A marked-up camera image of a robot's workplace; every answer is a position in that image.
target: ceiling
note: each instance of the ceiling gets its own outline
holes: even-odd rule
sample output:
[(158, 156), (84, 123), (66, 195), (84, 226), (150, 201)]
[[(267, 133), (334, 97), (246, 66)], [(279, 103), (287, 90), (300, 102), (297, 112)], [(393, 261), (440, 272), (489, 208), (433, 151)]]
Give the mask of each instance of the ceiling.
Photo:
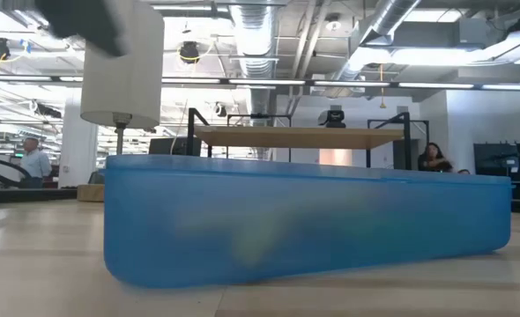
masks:
[[(373, 13), (376, 0), (334, 1), (329, 13), (339, 13), (341, 27), (337, 30), (322, 28), (315, 52), (308, 66), (310, 74), (329, 74), (337, 71), (349, 57), (348, 39), (356, 20)], [(153, 4), (171, 4), (172, 1), (152, 1)], [(185, 2), (175, 1), (176, 5)], [(292, 0), (286, 6), (279, 7), (278, 36), (275, 39), (277, 53), (276, 76), (287, 78), (291, 75), (295, 50), (299, 44), (299, 34), (303, 26), (307, 1)], [(517, 0), (423, 0), (420, 6), (407, 19), (409, 21), (454, 22), (463, 14), (472, 16), (489, 16), (495, 12), (504, 15), (520, 11)], [(241, 69), (236, 50), (234, 26), (228, 19), (211, 18), (169, 18), (164, 17), (167, 34), (164, 40), (165, 77), (239, 77)], [(9, 40), (11, 49), (9, 62), (0, 63), (0, 74), (34, 74), (34, 75), (69, 75), (82, 76), (85, 45), (82, 40), (58, 40), (50, 34), (39, 31), (39, 26), (47, 22), (39, 15), (21, 16), (15, 13), (0, 12), (0, 37)], [(26, 51), (22, 41), (30, 45)], [(200, 54), (205, 54), (200, 62), (190, 65), (182, 62), (178, 49), (184, 41), (196, 41)], [(423, 68), (422, 66), (406, 66), (387, 64), (383, 66), (383, 79), (402, 78), (405, 81), (435, 81), (457, 70), (450, 67)], [(379, 80), (381, 74), (377, 68), (366, 67), (362, 71), (367, 79)], [(63, 113), (64, 105), (71, 90), (77, 89), (73, 84), (66, 85), (20, 85), (0, 83), (0, 120), (25, 121), (38, 123), (21, 123), (0, 125), (0, 136), (11, 137), (15, 142), (0, 143), (0, 149), (19, 147), (20, 137), (36, 135), (46, 138), (45, 145), (53, 148), (53, 158), (58, 159), (62, 125), (42, 124), (47, 118), (31, 111), (31, 100), (54, 108)], [(371, 97), (379, 91), (368, 90)], [(405, 95), (419, 92), (405, 91)], [(124, 152), (147, 152), (148, 141), (156, 136), (183, 136), (187, 133), (184, 125), (187, 121), (187, 109), (195, 107), (212, 124), (226, 124), (225, 118), (214, 113), (215, 105), (225, 106), (229, 114), (246, 114), (247, 89), (182, 89), (164, 87), (161, 100), (162, 127), (156, 133), (129, 129), (126, 132)], [(102, 157), (114, 152), (116, 144), (113, 129), (100, 129), (99, 152)], [(250, 149), (235, 150), (235, 157), (250, 158)]]

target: blue translucent bin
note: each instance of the blue translucent bin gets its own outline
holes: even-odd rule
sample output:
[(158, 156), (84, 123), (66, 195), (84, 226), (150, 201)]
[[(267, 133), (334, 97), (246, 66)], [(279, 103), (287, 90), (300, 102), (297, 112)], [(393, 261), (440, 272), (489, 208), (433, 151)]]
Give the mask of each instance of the blue translucent bin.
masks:
[(116, 156), (105, 261), (174, 288), (481, 254), (509, 241), (510, 204), (502, 177)]

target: wooden table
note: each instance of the wooden table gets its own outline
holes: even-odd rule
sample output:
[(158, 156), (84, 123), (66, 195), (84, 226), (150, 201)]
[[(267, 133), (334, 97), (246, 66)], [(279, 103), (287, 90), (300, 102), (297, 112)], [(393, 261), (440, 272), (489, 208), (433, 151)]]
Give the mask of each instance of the wooden table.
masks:
[(348, 150), (373, 149), (403, 138), (400, 129), (196, 126), (195, 134), (211, 146)]
[(495, 254), (160, 291), (109, 275), (102, 210), (75, 201), (0, 205), (0, 316), (520, 316), (520, 215)]

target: silver duct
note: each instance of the silver duct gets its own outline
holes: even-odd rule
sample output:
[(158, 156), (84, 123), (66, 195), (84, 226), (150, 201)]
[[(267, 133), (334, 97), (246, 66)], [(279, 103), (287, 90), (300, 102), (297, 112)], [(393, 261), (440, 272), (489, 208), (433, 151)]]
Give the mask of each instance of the silver duct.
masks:
[[(272, 53), (275, 37), (276, 9), (272, 6), (235, 5), (229, 8), (233, 17), (237, 50), (240, 55), (262, 57)], [(272, 78), (274, 61), (241, 59), (242, 75), (246, 78)], [(275, 114), (270, 103), (271, 90), (250, 89), (251, 114)], [(273, 120), (252, 120), (253, 126), (273, 125)], [(259, 159), (267, 159), (267, 149), (255, 149)]]
[(363, 64), (357, 63), (356, 49), (360, 44), (392, 35), (419, 3), (420, 0), (380, 0), (375, 7), (375, 14), (368, 28), (355, 30), (361, 34), (353, 45), (353, 54), (342, 69), (334, 75), (333, 80), (352, 81), (356, 79), (364, 67)]

